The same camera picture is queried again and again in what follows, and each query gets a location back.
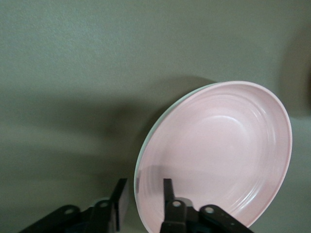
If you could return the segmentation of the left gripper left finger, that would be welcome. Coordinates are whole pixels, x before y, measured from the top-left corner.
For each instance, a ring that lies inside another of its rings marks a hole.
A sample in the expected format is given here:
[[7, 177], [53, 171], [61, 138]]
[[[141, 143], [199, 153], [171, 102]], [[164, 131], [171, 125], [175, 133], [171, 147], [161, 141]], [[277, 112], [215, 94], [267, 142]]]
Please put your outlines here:
[[112, 195], [81, 211], [64, 205], [21, 230], [22, 233], [117, 233], [128, 208], [128, 180], [119, 179]]

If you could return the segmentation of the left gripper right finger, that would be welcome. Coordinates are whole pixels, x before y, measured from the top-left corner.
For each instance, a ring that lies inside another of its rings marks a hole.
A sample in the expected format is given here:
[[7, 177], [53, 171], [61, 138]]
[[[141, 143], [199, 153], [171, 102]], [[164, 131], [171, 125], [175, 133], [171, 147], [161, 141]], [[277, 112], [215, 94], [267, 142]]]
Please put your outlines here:
[[175, 197], [172, 179], [163, 180], [164, 220], [161, 233], [251, 233], [252, 231], [217, 205], [198, 211]]

